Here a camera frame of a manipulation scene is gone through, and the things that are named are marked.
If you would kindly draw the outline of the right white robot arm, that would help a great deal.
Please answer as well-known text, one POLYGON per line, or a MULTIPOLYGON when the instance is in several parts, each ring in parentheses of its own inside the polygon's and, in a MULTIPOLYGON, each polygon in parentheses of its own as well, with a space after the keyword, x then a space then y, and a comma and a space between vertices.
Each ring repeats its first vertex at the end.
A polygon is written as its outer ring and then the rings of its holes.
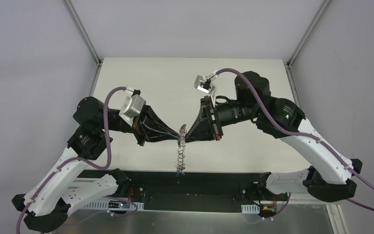
POLYGON ((223 127, 251 121, 257 128, 288 144, 309 163, 307 169, 293 173, 265 173, 257 186, 260 198, 268 200, 282 193, 307 193, 324 202, 353 198, 357 189, 352 180, 362 162, 348 159, 316 132, 305 113, 291 100, 273 97, 267 78, 247 71, 235 77, 236 98, 214 95, 215 74, 198 76, 194 87, 205 93, 199 114, 185 135, 185 142, 218 141, 223 127))

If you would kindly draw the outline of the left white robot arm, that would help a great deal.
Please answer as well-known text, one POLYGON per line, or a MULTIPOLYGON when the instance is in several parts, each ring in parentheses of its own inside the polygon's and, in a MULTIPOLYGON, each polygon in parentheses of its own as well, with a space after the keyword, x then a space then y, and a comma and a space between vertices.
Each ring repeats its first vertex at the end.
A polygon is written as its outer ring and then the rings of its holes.
POLYGON ((179 138, 139 95, 127 97, 119 110, 94 97, 86 97, 78 104, 73 118, 79 126, 51 171, 33 190, 12 199, 21 212, 19 222, 24 222, 29 230, 50 233, 91 201, 111 195, 131 195, 130 179, 120 169, 68 191, 70 184, 110 148, 109 131, 133 134, 140 146, 179 138))

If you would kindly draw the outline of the metal disc with keyrings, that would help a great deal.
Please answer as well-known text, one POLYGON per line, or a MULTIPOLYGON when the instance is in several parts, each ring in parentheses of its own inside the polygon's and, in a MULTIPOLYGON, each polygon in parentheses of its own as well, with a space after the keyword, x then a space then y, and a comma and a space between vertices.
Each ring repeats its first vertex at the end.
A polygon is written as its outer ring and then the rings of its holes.
POLYGON ((177 164, 176 164, 176 176, 180 177, 185 174, 185 147, 186 147, 186 134, 187 134, 187 125, 183 124, 179 129, 179 138, 178 138, 178 149, 177 149, 177 164))

